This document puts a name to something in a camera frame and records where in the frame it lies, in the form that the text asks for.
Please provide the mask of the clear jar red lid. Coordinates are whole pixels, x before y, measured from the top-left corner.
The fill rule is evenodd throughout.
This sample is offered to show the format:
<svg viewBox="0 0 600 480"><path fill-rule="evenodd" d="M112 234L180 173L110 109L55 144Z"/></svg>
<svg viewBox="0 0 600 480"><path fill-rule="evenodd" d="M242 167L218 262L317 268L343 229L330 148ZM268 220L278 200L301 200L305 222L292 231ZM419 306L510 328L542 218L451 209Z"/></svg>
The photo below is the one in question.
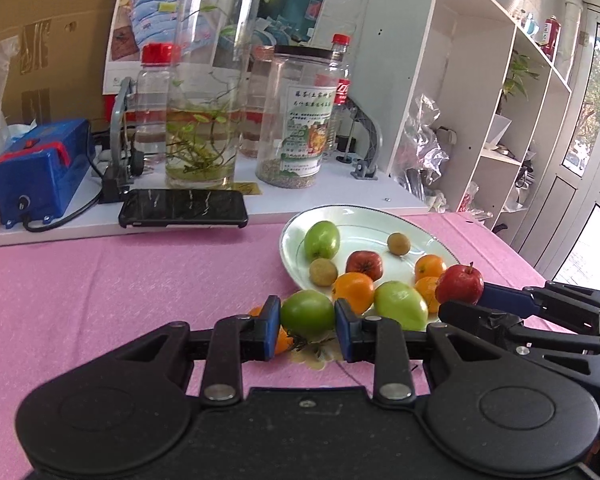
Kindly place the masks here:
<svg viewBox="0 0 600 480"><path fill-rule="evenodd" d="M146 165L162 162L166 154L166 103L174 45L145 44L135 85L134 148Z"/></svg>

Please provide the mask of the pink tablecloth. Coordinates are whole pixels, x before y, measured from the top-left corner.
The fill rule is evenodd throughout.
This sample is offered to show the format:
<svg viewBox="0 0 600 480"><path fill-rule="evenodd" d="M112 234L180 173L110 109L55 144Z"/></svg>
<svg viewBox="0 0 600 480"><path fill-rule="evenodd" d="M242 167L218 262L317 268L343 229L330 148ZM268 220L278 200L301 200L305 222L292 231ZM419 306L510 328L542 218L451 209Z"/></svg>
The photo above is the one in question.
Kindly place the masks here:
<svg viewBox="0 0 600 480"><path fill-rule="evenodd" d="M0 247L0 479L29 463L14 417L36 386L172 321L195 330L296 284L277 224Z"/></svg>

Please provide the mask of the bedding poster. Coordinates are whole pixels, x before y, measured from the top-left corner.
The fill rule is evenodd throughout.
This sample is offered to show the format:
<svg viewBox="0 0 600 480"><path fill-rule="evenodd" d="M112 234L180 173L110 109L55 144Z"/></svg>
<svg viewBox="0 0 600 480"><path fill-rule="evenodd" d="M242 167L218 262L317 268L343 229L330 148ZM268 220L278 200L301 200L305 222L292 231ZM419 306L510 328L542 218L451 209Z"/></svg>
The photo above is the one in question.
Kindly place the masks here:
<svg viewBox="0 0 600 480"><path fill-rule="evenodd" d="M238 110L257 46L310 44L324 0L118 0L102 92L140 73L143 52L170 44L168 103L176 110Z"/></svg>

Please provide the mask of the crumpled clear plastic bag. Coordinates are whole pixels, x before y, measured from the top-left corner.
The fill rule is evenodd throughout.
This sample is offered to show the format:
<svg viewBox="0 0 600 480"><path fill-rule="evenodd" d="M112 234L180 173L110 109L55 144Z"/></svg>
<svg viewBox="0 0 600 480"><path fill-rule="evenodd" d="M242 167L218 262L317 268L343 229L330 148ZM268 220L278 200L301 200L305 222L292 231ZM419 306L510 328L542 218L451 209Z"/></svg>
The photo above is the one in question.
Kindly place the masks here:
<svg viewBox="0 0 600 480"><path fill-rule="evenodd" d="M432 128L439 116L439 107L433 99L424 94L416 96L404 122L390 176L429 211L441 214L448 208L448 202L434 186L442 177L449 155Z"/></svg>

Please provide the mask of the small green fruit back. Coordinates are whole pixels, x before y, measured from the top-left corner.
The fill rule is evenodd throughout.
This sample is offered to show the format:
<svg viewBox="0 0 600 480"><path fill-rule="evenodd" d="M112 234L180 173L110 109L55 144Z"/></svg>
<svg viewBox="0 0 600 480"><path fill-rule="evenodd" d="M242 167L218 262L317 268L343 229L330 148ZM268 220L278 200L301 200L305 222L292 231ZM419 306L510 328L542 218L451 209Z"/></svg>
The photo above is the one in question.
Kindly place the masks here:
<svg viewBox="0 0 600 480"><path fill-rule="evenodd" d="M316 290L295 292L280 308L280 324L288 334L313 340L330 332L336 323L329 298Z"/></svg>

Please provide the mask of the cola bottle red cap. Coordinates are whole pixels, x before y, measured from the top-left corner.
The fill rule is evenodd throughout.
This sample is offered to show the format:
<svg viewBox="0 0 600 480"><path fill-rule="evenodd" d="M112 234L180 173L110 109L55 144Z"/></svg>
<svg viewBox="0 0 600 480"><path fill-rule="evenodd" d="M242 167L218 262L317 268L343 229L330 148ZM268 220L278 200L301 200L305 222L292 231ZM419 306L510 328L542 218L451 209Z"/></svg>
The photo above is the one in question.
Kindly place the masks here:
<svg viewBox="0 0 600 480"><path fill-rule="evenodd" d="M332 36L332 65L337 69L337 88L332 104L332 114L329 118L327 142L323 155L325 158L332 156L337 146L337 133L340 127L344 104L350 87L350 66L346 60L351 37L345 34Z"/></svg>

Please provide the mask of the brown kiwi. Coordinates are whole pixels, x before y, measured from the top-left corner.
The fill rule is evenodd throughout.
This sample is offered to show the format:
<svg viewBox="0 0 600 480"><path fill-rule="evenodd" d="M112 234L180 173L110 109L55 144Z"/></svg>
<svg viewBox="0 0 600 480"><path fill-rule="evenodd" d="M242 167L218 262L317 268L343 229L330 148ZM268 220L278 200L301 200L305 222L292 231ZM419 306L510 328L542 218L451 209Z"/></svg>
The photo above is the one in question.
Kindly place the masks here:
<svg viewBox="0 0 600 480"><path fill-rule="evenodd" d="M410 239L401 232L391 233L387 238L389 252L393 255L402 257L407 255L412 247Z"/></svg>
<svg viewBox="0 0 600 480"><path fill-rule="evenodd" d="M339 276L338 269L332 260L317 258L309 266L311 282L318 287L330 287Z"/></svg>

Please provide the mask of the blue electric box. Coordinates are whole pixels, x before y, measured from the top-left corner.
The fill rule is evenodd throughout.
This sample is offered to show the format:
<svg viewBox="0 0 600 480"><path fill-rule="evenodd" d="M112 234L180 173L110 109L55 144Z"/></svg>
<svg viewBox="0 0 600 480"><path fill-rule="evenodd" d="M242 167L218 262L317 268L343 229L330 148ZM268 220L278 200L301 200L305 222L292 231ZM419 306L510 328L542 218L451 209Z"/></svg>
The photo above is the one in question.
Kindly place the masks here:
<svg viewBox="0 0 600 480"><path fill-rule="evenodd" d="M95 156L86 119L36 126L0 154L0 221L62 218Z"/></svg>

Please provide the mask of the clear jar with label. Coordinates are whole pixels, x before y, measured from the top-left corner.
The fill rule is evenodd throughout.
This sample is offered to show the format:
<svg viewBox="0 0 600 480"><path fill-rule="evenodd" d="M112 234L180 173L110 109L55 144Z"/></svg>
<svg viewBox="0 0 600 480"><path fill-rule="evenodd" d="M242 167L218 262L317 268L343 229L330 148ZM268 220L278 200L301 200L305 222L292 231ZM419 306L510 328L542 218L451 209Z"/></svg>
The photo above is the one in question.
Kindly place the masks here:
<svg viewBox="0 0 600 480"><path fill-rule="evenodd" d="M268 72L257 178L276 188L309 188L320 172L338 84L326 49L277 46Z"/></svg>

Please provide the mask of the white raised board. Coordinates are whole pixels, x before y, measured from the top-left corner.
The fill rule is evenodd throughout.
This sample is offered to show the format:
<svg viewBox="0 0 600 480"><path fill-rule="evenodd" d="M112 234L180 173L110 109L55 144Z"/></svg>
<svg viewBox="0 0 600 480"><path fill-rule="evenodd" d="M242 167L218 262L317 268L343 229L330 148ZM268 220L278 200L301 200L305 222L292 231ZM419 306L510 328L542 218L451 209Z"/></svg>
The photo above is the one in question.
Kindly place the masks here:
<svg viewBox="0 0 600 480"><path fill-rule="evenodd" d="M0 226L0 246L15 246L152 232L162 228L234 226L238 206L245 209L250 226L257 223L284 223L299 212L315 207L343 205L378 209L397 216L424 214L427 205L380 172L375 180L358 180L353 167L326 162L310 188L276 188L256 178L256 162L240 156L234 185L257 185L257 192L241 200L227 191L168 190L163 166L135 180L121 203L97 204L69 221L51 229L32 221L11 228Z"/></svg>

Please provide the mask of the white shelf unit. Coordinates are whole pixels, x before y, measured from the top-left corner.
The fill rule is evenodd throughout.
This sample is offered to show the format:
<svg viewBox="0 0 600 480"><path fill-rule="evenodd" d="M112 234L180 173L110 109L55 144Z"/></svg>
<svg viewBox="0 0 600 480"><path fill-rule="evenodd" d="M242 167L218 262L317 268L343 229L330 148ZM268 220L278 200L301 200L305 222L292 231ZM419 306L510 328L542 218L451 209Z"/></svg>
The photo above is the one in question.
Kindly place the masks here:
<svg viewBox="0 0 600 480"><path fill-rule="evenodd" d="M422 94L455 136L434 186L458 211L475 183L486 227L503 221L512 238L524 215L505 203L530 146L544 174L570 99L565 79L498 0L365 0L350 97L381 137L381 171L398 162Z"/></svg>

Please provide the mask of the orange top mandarin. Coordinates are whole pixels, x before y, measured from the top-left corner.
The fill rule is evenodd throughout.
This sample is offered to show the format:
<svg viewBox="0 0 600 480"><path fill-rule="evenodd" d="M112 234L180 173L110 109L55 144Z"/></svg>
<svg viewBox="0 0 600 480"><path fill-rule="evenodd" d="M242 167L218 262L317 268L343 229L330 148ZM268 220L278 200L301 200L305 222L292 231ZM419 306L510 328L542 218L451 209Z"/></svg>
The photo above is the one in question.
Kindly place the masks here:
<svg viewBox="0 0 600 480"><path fill-rule="evenodd" d="M262 310L261 306L255 307L249 311L249 314L251 316L258 316L260 314L261 310ZM278 336L276 339L276 346L275 346L276 356L279 356L280 354L283 354L283 353L289 351L293 346L294 346L294 338L289 336L289 334L286 332L286 330L283 328L283 326L280 326L279 331L278 331Z"/></svg>

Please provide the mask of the large red apple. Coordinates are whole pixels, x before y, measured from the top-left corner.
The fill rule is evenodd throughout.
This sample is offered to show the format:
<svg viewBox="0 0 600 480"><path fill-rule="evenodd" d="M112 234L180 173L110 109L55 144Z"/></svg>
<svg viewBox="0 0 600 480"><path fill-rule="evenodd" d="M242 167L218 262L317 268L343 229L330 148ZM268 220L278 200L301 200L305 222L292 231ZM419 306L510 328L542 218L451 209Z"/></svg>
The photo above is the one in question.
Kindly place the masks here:
<svg viewBox="0 0 600 480"><path fill-rule="evenodd" d="M376 282L384 275L384 263L378 252L357 250L347 258L346 272L362 273Z"/></svg>

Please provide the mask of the small red apple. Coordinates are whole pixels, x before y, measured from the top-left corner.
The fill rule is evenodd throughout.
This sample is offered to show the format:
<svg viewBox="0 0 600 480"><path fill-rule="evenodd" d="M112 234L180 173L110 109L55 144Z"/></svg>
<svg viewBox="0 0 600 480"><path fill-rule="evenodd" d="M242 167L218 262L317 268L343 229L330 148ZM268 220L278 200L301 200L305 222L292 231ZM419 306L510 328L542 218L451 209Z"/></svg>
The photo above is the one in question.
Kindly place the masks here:
<svg viewBox="0 0 600 480"><path fill-rule="evenodd" d="M448 301L476 304L483 294L483 289L483 276L471 262L454 264L446 269L438 278L434 294L440 304Z"/></svg>

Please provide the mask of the cardboard box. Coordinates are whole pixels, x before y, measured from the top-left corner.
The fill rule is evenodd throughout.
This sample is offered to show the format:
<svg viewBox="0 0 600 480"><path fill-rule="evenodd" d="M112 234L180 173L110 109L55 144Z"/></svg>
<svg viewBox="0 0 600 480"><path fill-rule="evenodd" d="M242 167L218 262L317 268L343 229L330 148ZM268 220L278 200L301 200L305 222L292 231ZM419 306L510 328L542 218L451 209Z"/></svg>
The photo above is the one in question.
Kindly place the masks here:
<svg viewBox="0 0 600 480"><path fill-rule="evenodd" d="M9 125L83 118L106 128L102 81L117 0L0 0L0 42L15 37L2 110Z"/></svg>

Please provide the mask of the black smartphone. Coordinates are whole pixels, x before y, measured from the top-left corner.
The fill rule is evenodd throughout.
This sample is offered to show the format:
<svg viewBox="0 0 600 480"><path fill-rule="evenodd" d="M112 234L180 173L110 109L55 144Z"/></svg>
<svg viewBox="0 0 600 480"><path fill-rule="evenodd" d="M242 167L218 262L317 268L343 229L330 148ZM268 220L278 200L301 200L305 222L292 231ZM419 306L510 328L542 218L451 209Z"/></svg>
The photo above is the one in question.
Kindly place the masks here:
<svg viewBox="0 0 600 480"><path fill-rule="evenodd" d="M191 188L139 188L125 196L118 221L122 228L234 226L249 221L242 193Z"/></svg>

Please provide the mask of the large orange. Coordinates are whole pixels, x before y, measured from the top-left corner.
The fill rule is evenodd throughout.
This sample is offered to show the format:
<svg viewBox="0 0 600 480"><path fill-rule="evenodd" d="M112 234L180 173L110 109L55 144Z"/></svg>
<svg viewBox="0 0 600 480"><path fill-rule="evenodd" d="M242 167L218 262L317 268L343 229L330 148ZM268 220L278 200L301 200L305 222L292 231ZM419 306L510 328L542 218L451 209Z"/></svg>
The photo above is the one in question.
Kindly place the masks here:
<svg viewBox="0 0 600 480"><path fill-rule="evenodd" d="M351 310L357 315L364 314L372 306L374 296L374 281L360 272L342 274L332 284L332 300L347 300Z"/></svg>

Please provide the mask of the white oval plate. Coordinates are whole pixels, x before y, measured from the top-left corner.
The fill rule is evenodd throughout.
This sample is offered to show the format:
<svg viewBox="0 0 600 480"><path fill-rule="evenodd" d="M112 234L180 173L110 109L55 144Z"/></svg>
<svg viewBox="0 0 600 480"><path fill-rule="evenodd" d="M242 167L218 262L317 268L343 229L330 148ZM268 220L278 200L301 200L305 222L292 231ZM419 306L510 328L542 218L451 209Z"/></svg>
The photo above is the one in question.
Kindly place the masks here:
<svg viewBox="0 0 600 480"><path fill-rule="evenodd" d="M378 252L384 263L384 275L374 282L375 290L388 281L399 281L414 288L415 263L424 255L442 257L448 269L458 263L452 252L433 235L392 214L359 206L324 206L310 209L297 214L284 227L279 242L280 258L285 270L300 290L312 289L321 292L332 304L336 302L332 300L332 286L318 287L311 282L311 263L304 253L306 232L320 221L332 222L340 232L339 252L330 259L337 267L339 276L347 273L346 262L352 252ZM398 257L389 252L387 238L394 232L401 232L410 239L412 247L407 255ZM374 303L364 314L377 314Z"/></svg>

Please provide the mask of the glass vase with plant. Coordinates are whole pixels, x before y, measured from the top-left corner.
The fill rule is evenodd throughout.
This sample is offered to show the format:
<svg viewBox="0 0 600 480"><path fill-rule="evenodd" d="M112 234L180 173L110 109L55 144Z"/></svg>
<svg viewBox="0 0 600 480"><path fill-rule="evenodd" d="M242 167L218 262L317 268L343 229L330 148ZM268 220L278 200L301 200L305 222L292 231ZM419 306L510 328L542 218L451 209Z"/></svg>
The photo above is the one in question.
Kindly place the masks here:
<svg viewBox="0 0 600 480"><path fill-rule="evenodd" d="M234 180L259 0L180 0L166 103L166 184Z"/></svg>

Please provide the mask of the large green oval apple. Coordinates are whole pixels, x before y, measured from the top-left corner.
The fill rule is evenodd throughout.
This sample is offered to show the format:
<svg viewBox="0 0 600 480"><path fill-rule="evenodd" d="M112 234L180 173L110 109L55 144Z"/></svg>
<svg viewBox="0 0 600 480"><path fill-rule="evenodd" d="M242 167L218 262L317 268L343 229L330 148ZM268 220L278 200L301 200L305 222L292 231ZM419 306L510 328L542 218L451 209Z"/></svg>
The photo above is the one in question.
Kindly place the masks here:
<svg viewBox="0 0 600 480"><path fill-rule="evenodd" d="M316 222L304 237L304 253L309 262L332 259L340 248L340 232L330 221Z"/></svg>

